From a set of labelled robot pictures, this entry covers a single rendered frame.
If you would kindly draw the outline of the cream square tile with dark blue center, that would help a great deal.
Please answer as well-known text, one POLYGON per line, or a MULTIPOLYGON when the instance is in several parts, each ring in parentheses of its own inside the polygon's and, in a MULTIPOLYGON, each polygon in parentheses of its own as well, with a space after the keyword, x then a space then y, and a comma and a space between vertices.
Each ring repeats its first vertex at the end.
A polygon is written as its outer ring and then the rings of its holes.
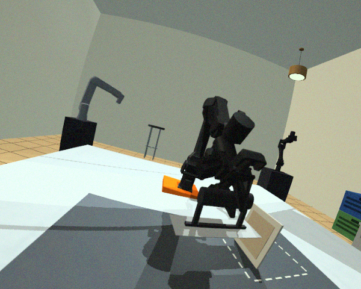
POLYGON ((245 220, 263 238, 234 238, 256 269, 277 240, 284 225, 254 204, 245 220))

